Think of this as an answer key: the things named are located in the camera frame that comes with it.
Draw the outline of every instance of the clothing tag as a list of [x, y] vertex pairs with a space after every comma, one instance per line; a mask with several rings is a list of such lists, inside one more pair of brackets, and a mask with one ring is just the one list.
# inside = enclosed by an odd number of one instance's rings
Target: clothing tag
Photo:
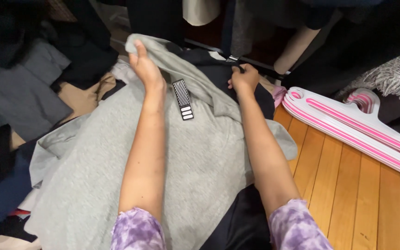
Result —
[[239, 57], [235, 57], [235, 56], [233, 56], [233, 55], [230, 55], [230, 56], [228, 57], [228, 59], [226, 59], [225, 62], [236, 62], [236, 61], [238, 61], [238, 60], [239, 60]]
[[184, 80], [180, 79], [172, 83], [174, 86], [175, 96], [177, 97], [178, 106], [181, 112], [181, 118], [186, 121], [194, 118], [191, 102], [189, 102], [188, 90], [184, 84]]

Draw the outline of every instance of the person's left hand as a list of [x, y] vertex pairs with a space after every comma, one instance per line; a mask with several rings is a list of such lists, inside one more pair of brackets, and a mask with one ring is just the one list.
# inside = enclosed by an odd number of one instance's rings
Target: person's left hand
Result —
[[134, 41], [137, 54], [129, 53], [129, 63], [144, 85], [146, 93], [166, 93], [166, 81], [154, 62], [147, 57], [145, 46], [140, 40]]

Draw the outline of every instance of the person's arm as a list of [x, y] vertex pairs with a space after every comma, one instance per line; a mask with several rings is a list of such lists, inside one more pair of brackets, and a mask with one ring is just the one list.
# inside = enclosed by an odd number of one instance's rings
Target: person's arm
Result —
[[135, 41], [138, 56], [129, 54], [130, 65], [143, 82], [146, 94], [140, 119], [126, 162], [118, 213], [138, 207], [161, 221], [164, 189], [166, 82], [147, 57], [146, 48]]
[[259, 74], [249, 64], [241, 66], [246, 72], [241, 74], [237, 67], [233, 67], [234, 73], [228, 83], [229, 88], [234, 88], [237, 92], [255, 186], [269, 217], [289, 200], [299, 199], [300, 194], [285, 155], [254, 97]]

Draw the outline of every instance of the gray sweatshirt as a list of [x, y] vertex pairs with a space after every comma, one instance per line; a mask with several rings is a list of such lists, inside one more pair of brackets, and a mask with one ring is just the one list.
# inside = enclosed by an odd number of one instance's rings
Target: gray sweatshirt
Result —
[[[183, 78], [189, 91], [194, 119], [183, 121], [168, 85], [162, 226], [169, 250], [197, 250], [253, 179], [239, 106], [195, 66], [168, 52], [167, 41], [132, 34], [127, 51], [136, 52], [135, 39], [171, 81]], [[39, 237], [44, 250], [109, 249], [143, 99], [136, 78], [81, 117], [85, 121], [75, 119], [38, 141], [30, 170], [32, 184], [43, 183], [25, 230]], [[297, 147], [285, 128], [266, 122], [287, 159], [293, 159]], [[58, 150], [55, 141], [68, 149]]]

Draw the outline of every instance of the wooden floor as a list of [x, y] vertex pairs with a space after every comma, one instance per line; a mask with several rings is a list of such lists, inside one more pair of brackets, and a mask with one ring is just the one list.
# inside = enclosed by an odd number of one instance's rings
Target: wooden floor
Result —
[[400, 250], [400, 173], [293, 118], [274, 120], [297, 143], [289, 162], [300, 194], [336, 250]]

